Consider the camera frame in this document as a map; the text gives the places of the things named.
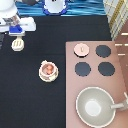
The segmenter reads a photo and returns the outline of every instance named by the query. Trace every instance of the blue object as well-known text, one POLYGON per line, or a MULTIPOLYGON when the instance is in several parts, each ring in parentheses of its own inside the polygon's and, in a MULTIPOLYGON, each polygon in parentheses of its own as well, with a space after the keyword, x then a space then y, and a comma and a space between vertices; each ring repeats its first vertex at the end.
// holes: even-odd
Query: blue object
MULTIPOLYGON (((103 0, 65 0, 66 2, 68 2, 68 9, 62 16, 106 15, 103 0)), ((29 6, 21 2, 16 2, 16 6, 21 16, 46 16, 42 12, 42 10, 44 11, 44 3, 45 0, 40 0, 38 4, 29 6)))
POLYGON ((9 28, 10 33, 21 33, 22 31, 23 29, 20 27, 20 25, 10 26, 9 28))

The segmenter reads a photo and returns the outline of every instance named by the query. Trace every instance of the black burner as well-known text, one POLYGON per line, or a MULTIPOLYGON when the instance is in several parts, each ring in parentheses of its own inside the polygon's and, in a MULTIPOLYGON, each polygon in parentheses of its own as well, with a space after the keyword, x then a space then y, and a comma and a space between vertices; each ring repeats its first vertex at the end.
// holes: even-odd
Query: black burner
POLYGON ((89 64, 86 62, 79 62, 75 66, 75 72, 79 76, 87 76, 91 71, 89 64))
POLYGON ((98 70, 103 76, 112 76, 115 72, 114 66, 109 62, 100 63, 98 70))
POLYGON ((96 54, 100 57, 108 57, 111 54, 111 49, 106 45, 99 45, 96 48, 96 54))

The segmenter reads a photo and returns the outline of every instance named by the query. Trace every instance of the bowl rim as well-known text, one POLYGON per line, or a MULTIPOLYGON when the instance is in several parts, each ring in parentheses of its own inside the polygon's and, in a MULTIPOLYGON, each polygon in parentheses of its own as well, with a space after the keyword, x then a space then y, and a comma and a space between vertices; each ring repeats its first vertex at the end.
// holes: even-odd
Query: bowl rim
POLYGON ((79 118, 80 118, 85 124, 87 124, 88 126, 91 126, 91 127, 94 127, 94 128, 106 127, 106 126, 108 126, 108 125, 114 120, 114 118, 115 118, 115 113, 116 113, 116 109, 113 110, 113 111, 114 111, 114 112, 113 112, 113 116, 112 116, 112 118, 110 119, 110 121, 107 122, 107 123, 104 124, 104 125, 101 125, 101 126, 91 125, 90 123, 88 123, 87 121, 85 121, 85 120, 81 117, 81 115, 80 115, 80 113, 79 113, 79 110, 78 110, 78 100, 79 100, 81 94, 83 94, 86 90, 89 90, 89 89, 98 89, 98 90, 101 90, 101 91, 105 92, 105 93, 109 96, 109 98, 111 99, 112 103, 114 104, 114 100, 113 100, 112 96, 111 96, 107 91, 105 91, 104 89, 102 89, 102 88, 100 88, 100 87, 87 87, 87 88, 83 89, 83 90, 78 94, 78 96, 77 96, 77 99, 76 99, 76 111, 77 111, 77 114, 78 114, 79 118))
POLYGON ((42 63, 42 65, 41 65, 41 67, 40 67, 40 69, 39 69, 39 72, 40 72, 43 76, 45 76, 45 77, 51 77, 51 76, 53 76, 53 75, 56 73, 57 69, 58 69, 58 68, 56 67, 56 65, 55 65, 54 63, 52 63, 52 62, 46 62, 46 63, 42 63), (46 65, 52 65, 52 66, 53 66, 53 72, 52 72, 52 74, 48 75, 48 74, 43 73, 42 69, 43 69, 43 67, 46 66, 46 65))

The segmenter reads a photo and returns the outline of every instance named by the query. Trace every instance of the pink stove top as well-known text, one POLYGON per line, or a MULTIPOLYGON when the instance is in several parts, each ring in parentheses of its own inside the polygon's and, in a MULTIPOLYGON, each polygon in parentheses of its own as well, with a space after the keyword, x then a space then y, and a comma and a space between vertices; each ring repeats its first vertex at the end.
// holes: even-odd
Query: pink stove top
MULTIPOLYGON (((86 87, 100 87, 106 90, 119 103, 125 99, 126 87, 122 75, 119 58, 114 41, 77 41, 66 42, 66 128, 90 128, 82 122, 76 112, 76 98, 80 91, 86 87), (74 54, 74 47, 83 43, 89 47, 89 54, 79 58, 74 54), (106 45, 111 49, 108 57, 100 57, 96 54, 99 45, 106 45), (86 62, 90 66, 88 75, 81 76, 75 72, 76 64, 86 62), (114 67, 111 76, 102 75, 98 66, 102 62, 109 62, 114 67)), ((128 110, 117 111, 113 122, 106 128, 128 128, 128 110)))

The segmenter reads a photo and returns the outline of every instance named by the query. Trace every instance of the ceramic bowl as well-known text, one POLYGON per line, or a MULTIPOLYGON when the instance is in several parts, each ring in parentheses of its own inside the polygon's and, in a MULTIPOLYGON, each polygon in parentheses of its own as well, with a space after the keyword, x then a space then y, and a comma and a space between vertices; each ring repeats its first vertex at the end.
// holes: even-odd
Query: ceramic bowl
POLYGON ((76 99, 76 110, 80 119, 94 128, 109 125, 115 117, 113 98, 99 87, 88 87, 82 90, 76 99))

